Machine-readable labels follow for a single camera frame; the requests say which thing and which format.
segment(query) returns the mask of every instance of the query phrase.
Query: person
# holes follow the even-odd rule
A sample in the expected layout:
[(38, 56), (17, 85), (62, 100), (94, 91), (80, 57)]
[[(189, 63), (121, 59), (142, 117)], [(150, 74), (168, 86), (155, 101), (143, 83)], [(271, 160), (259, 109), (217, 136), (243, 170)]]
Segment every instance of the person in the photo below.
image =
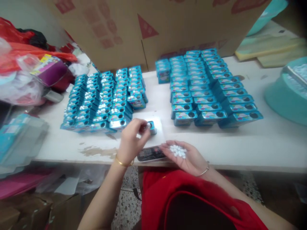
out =
[[(111, 229), (125, 171), (149, 138), (145, 120), (133, 119), (123, 129), (115, 161), (78, 230)], [(170, 145), (185, 148), (186, 158), (175, 157)], [(180, 170), (155, 168), (144, 173), (139, 225), (142, 229), (295, 229), (242, 193), (210, 166), (194, 146), (167, 141), (160, 148)]]

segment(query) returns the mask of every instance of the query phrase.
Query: hand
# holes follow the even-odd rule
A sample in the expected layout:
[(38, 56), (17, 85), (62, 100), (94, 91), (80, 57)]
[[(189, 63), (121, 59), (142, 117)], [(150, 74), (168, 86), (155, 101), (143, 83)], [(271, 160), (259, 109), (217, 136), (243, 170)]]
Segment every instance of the hand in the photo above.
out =
[(150, 130), (147, 127), (147, 121), (134, 118), (122, 131), (117, 159), (124, 164), (130, 164), (149, 138)]
[[(175, 157), (169, 149), (171, 145), (179, 145), (185, 148), (187, 150), (185, 153), (185, 159), (179, 156)], [(166, 143), (160, 146), (160, 149), (170, 160), (174, 161), (182, 170), (191, 175), (199, 176), (208, 167), (208, 163), (202, 157), (197, 148), (186, 142), (166, 141)]]

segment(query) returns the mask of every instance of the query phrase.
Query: cardboard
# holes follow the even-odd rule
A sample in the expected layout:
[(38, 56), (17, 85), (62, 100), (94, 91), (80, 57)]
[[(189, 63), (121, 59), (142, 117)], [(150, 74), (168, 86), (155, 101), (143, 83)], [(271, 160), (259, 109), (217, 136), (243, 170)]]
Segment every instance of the cardboard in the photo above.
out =
[(24, 193), (2, 200), (20, 214), (12, 230), (44, 229), (49, 216), (50, 203)]
[(45, 0), (101, 71), (216, 47), (229, 56), (270, 0)]
[(59, 193), (36, 194), (40, 199), (52, 203), (45, 230), (76, 230), (81, 220), (81, 196)]

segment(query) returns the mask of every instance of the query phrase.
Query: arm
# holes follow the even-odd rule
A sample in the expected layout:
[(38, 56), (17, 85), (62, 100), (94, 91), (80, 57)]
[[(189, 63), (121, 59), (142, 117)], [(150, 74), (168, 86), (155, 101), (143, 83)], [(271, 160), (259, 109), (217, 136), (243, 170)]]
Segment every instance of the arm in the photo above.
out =
[[(185, 148), (187, 150), (186, 159), (175, 157), (174, 154), (169, 150), (170, 145), (179, 145)], [(167, 141), (165, 144), (162, 144), (160, 148), (164, 154), (169, 159), (174, 161), (182, 170), (194, 176), (199, 176), (208, 167), (208, 163), (205, 161), (199, 151), (194, 146), (186, 142)], [(225, 177), (218, 173), (212, 166), (209, 167), (209, 170), (205, 172), (201, 178), (217, 184), (232, 198), (239, 199), (248, 203), (268, 229), (295, 229), (295, 227), (285, 219), (246, 196)]]
[[(140, 139), (136, 137), (137, 133), (142, 135)], [(122, 131), (117, 159), (124, 165), (129, 165), (143, 149), (149, 137), (147, 121), (133, 119)], [(113, 162), (105, 180), (86, 210), (78, 230), (111, 229), (126, 169), (127, 166), (117, 161)]]

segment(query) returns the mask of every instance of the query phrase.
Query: white table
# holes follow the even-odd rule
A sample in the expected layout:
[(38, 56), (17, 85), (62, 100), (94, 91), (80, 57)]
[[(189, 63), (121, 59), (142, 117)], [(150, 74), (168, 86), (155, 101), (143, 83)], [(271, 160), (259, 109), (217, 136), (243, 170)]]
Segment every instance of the white table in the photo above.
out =
[[(270, 109), (264, 101), (264, 89), (274, 82), (281, 68), (263, 69), (256, 61), (238, 62), (236, 57), (224, 58), (233, 75), (242, 75), (246, 90), (251, 94), (264, 119), (239, 129), (175, 127), (170, 119), (169, 84), (158, 84), (156, 72), (143, 74), (147, 108), (159, 117), (166, 139), (175, 139), (196, 146), (206, 160), (217, 169), (279, 172), (307, 172), (307, 127), (292, 123)], [(110, 164), (119, 146), (120, 134), (78, 134), (59, 127), (68, 102), (64, 100), (48, 107), (39, 115), (50, 124), (49, 133), (35, 160), (74, 163)], [(168, 166), (169, 163), (135, 162), (137, 165)]]

